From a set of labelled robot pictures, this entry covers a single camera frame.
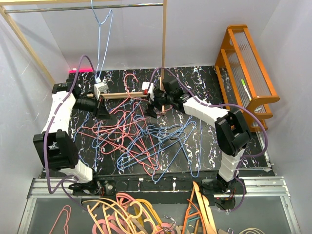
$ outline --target wooden stick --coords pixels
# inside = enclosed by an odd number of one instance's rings
[[[207,213],[207,216],[209,219],[209,223],[210,223],[211,227],[213,228],[213,230],[216,232],[213,213],[211,212],[211,208],[209,207],[209,201],[204,195],[203,195],[203,202],[204,202],[204,206],[206,208],[206,213]]]
[[[55,81],[50,75],[49,71],[46,69],[46,67],[43,65],[41,59],[36,54],[35,50],[32,48],[20,28],[16,25],[15,21],[12,19],[10,15],[7,15],[5,12],[5,8],[3,6],[0,6],[0,14],[5,19],[5,21],[8,23],[8,25],[11,27],[15,35],[18,37],[18,39],[21,41],[21,43],[25,46],[26,50],[29,52],[31,57],[34,59],[34,61],[38,64],[38,66],[43,71],[44,75],[48,78],[49,82],[54,85]]]
[[[116,1],[116,0],[93,0],[93,1]],[[31,5],[31,4],[54,4],[90,2],[90,0],[0,0],[0,5]]]
[[[198,201],[198,205],[200,208],[200,212],[203,216],[203,220],[204,220],[204,226],[205,229],[207,231],[208,234],[216,234],[216,232],[213,230],[213,228],[211,227],[208,217],[207,217],[207,213],[206,213],[206,209],[205,209],[205,205],[203,203],[203,199],[201,197],[201,193],[199,191],[199,186],[197,185],[197,183],[195,181],[193,181],[193,186],[194,186],[194,190],[196,193],[196,197],[197,197],[197,201]]]
[[[194,229],[194,234],[197,234],[198,225],[199,225],[199,219],[196,221],[195,229]]]
[[[195,193],[195,189],[193,187],[193,190],[192,190],[192,193],[191,193],[191,197],[190,197],[190,201],[193,201],[194,193]]]
[[[161,66],[165,67],[165,54],[166,54],[166,21],[167,21],[167,0],[164,0],[164,5],[162,6],[162,55],[161,55]],[[161,70],[160,77],[160,90],[164,90],[162,85],[162,79],[164,79],[165,70]],[[162,113],[165,113],[165,107],[162,106]]]
[[[127,93],[113,93],[113,94],[101,94],[105,99],[123,99],[127,98]],[[132,98],[146,98],[147,95],[144,95],[142,92],[132,92],[130,93]]]

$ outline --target wooden shelf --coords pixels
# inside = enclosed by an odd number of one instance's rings
[[[236,103],[252,112],[265,126],[265,119],[272,118],[269,103],[279,101],[256,46],[246,25],[232,25],[226,30],[215,70],[225,103],[228,93],[220,69],[226,69]],[[247,113],[243,113],[251,131],[260,127]]]

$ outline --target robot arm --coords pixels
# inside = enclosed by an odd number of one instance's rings
[[[52,90],[52,106],[48,121],[41,134],[34,135],[34,145],[37,153],[44,164],[43,139],[48,125],[51,125],[47,140],[48,166],[54,171],[60,171],[66,175],[73,175],[78,184],[87,185],[93,180],[93,170],[84,165],[79,159],[78,149],[75,143],[68,135],[68,127],[72,109],[84,110],[91,113],[94,118],[108,119],[109,113],[104,106],[104,98],[99,94],[108,89],[107,84],[100,85],[101,90],[96,92],[96,96],[89,98],[89,95],[82,95],[79,86],[75,86],[69,97],[68,95],[72,80],[68,79],[66,83],[55,84]]]
[[[209,107],[209,104],[198,97],[183,92],[176,79],[163,80],[165,91],[144,82],[142,90],[149,95],[146,115],[157,117],[154,107],[161,111],[163,105],[172,105],[174,109],[192,115],[215,127],[218,145],[222,151],[221,167],[217,180],[218,187],[227,191],[238,177],[238,164],[251,140],[248,125],[238,109],[226,110]]]

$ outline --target wooden post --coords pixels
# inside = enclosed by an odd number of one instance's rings
[[[166,20],[167,20],[167,0],[164,0],[164,5],[162,6],[162,55],[161,55],[161,66],[165,67],[165,54],[166,54]],[[164,90],[162,85],[162,79],[164,79],[165,70],[161,70],[160,77],[160,89]],[[165,107],[162,106],[162,113],[165,112]]]
[[[144,95],[142,92],[130,92],[131,98],[146,98],[147,95]],[[127,98],[127,93],[112,93],[112,94],[101,94],[105,99],[123,99]]]

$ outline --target floor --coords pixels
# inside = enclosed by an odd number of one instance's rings
[[[142,82],[148,81],[152,75],[154,69],[139,69],[139,70],[127,70],[127,71],[107,71],[102,72],[101,78],[105,80],[109,86],[109,93],[125,92],[123,85],[123,77],[127,73],[135,74],[138,83],[134,79],[128,79],[127,85],[130,92],[140,91]],[[212,104],[223,103],[223,98],[218,83],[218,79],[213,66],[202,66],[202,67],[181,67],[171,68],[171,71],[176,74],[196,95],[201,99],[211,102]],[[160,73],[156,74],[155,84],[159,85]],[[78,77],[78,83],[81,85],[84,93],[88,93],[94,84],[94,76],[92,73],[80,73]],[[108,110],[116,107],[121,100],[107,100],[106,107]],[[73,110],[69,128],[69,134],[74,139],[77,147],[79,148],[79,156],[81,160],[92,168],[97,169],[98,176],[107,175],[145,175],[146,172],[139,164],[125,168],[123,171],[116,169],[116,160],[120,157],[121,153],[118,151],[113,152],[110,155],[103,155],[102,153],[97,154],[95,160],[96,150],[91,147],[93,138],[80,133],[76,134],[77,129],[82,125],[85,120],[88,120],[85,124],[87,127],[94,125],[94,120],[86,118],[87,113],[84,111]],[[121,114],[111,116],[111,120],[107,121],[107,125],[115,125]],[[170,110],[165,116],[159,116],[157,119],[150,118],[148,122],[156,126],[171,126],[174,124],[185,123],[189,116],[184,115],[176,110]],[[216,134],[212,126],[208,126],[202,123],[202,132],[200,130],[200,122],[197,118],[193,117],[193,121],[196,122],[196,128],[193,130],[190,138],[186,142],[185,150],[187,151],[188,157],[192,159],[192,164],[189,165],[186,156],[182,151],[175,156],[175,152],[180,147],[178,144],[173,145],[169,149],[161,152],[159,155],[159,162],[161,164],[160,170],[157,173],[164,171],[170,173],[181,173],[189,172],[190,168],[192,171],[197,171],[198,159],[199,159],[199,146],[202,145],[202,155],[200,160],[200,171],[211,171],[218,170],[221,164],[221,151],[217,145]],[[186,128],[188,134],[192,129],[189,125]],[[86,134],[91,134],[91,130],[81,130]],[[202,141],[200,142],[200,132],[202,134]],[[109,146],[105,148],[105,151],[110,151]],[[255,133],[249,143],[245,154],[257,154],[261,151],[259,140]],[[242,167],[244,168],[259,168],[267,167],[267,162],[264,156],[258,158],[244,159]],[[59,173],[51,172],[51,176],[60,177]]]

